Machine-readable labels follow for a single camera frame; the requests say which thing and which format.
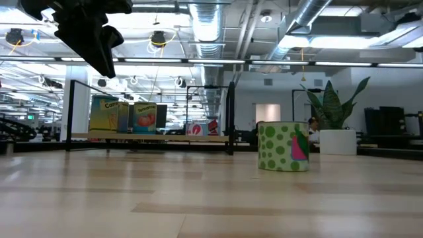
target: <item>wooden shelf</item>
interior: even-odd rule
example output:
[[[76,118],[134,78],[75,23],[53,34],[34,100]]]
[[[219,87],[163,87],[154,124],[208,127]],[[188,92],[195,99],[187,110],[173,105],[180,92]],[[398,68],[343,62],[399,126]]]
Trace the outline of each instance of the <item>wooden shelf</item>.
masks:
[[[114,133],[72,133],[73,138],[88,139],[152,139],[162,141],[211,141],[228,142],[229,136],[178,136],[178,135],[139,135]]]

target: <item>potted plant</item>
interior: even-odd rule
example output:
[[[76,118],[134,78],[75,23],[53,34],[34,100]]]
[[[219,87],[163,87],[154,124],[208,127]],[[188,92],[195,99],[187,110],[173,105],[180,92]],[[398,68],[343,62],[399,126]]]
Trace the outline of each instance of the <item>potted plant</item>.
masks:
[[[326,84],[325,93],[323,95],[323,103],[317,96],[308,91],[303,85],[302,87],[307,92],[310,103],[316,110],[317,116],[324,122],[325,128],[320,131],[320,153],[327,155],[356,155],[357,154],[357,139],[356,131],[343,130],[345,120],[351,116],[354,106],[355,97],[362,92],[370,77],[363,79],[356,89],[351,99],[341,104],[338,95],[333,89],[332,83],[328,81]]]

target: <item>snake plant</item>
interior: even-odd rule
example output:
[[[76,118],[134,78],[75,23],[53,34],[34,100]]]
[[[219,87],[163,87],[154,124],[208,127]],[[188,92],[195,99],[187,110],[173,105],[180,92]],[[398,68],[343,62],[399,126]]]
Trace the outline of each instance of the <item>snake plant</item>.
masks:
[[[326,84],[323,103],[320,102],[314,93],[308,91],[303,85],[302,87],[307,92],[307,96],[310,99],[310,103],[315,108],[317,116],[324,122],[326,126],[325,129],[341,130],[345,120],[351,116],[352,110],[357,104],[356,102],[354,103],[355,97],[365,89],[369,79],[370,77],[363,79],[358,84],[356,92],[352,95],[351,99],[344,104],[341,104],[330,81]]]

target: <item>green polka dot can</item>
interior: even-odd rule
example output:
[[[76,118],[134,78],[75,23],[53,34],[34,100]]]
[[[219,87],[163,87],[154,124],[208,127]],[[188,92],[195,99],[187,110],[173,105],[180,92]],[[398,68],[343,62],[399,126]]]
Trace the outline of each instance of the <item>green polka dot can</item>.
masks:
[[[309,170],[307,123],[261,122],[258,128],[258,168],[279,172]]]

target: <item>white planter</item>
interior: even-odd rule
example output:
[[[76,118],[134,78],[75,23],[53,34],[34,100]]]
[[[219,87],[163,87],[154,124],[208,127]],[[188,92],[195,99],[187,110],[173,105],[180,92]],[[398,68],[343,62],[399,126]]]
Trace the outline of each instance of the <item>white planter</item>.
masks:
[[[355,130],[321,130],[320,154],[357,155]]]

